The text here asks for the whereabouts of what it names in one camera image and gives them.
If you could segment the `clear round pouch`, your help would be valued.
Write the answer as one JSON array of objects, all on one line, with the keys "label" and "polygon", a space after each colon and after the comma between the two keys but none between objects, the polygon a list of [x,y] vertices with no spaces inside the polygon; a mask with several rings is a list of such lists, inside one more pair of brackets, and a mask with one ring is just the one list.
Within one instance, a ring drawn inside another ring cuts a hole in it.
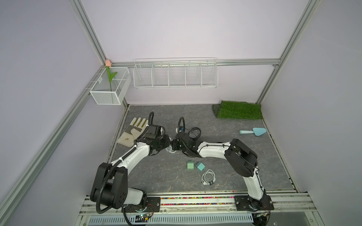
[{"label": "clear round pouch", "polygon": [[176,150],[173,150],[173,147],[171,145],[169,145],[168,147],[165,148],[165,150],[169,153],[175,153]]}]

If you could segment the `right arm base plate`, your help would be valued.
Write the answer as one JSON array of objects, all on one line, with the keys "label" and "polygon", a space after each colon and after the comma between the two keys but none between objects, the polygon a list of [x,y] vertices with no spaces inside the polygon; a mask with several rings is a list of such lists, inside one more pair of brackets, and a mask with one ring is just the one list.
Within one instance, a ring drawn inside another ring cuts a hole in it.
[{"label": "right arm base plate", "polygon": [[248,195],[237,195],[234,197],[236,209],[238,211],[272,211],[274,205],[269,195],[263,195],[261,200],[251,198]]}]

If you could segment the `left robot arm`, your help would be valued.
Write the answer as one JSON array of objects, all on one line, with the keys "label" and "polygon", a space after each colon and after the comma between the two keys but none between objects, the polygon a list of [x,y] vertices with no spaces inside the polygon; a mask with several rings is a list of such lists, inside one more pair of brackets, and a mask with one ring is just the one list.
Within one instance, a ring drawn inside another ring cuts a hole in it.
[{"label": "left robot arm", "polygon": [[103,214],[110,209],[120,209],[133,205],[144,210],[147,206],[147,193],[128,186],[128,175],[132,169],[152,151],[161,151],[170,146],[170,138],[163,126],[149,125],[134,140],[132,148],[118,160],[102,163],[95,176],[90,200],[96,203],[96,212]]}]

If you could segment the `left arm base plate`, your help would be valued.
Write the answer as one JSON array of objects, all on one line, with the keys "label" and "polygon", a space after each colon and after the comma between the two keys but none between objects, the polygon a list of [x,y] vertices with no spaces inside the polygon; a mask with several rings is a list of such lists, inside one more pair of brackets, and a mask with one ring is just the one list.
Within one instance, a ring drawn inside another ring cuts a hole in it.
[{"label": "left arm base plate", "polygon": [[136,213],[136,212],[159,212],[161,206],[161,197],[146,197],[141,200],[141,203],[138,205],[128,205],[125,207],[126,213]]}]

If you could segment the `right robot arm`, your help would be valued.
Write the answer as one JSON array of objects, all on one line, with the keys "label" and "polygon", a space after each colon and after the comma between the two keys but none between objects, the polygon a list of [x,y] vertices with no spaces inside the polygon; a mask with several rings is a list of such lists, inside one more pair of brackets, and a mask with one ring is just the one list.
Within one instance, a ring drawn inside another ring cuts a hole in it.
[{"label": "right robot arm", "polygon": [[192,139],[183,131],[171,141],[173,151],[181,151],[188,157],[220,158],[227,160],[236,173],[241,175],[248,189],[247,204],[252,211],[266,206],[269,197],[262,186],[257,168],[257,154],[238,139],[226,143],[208,143]]}]

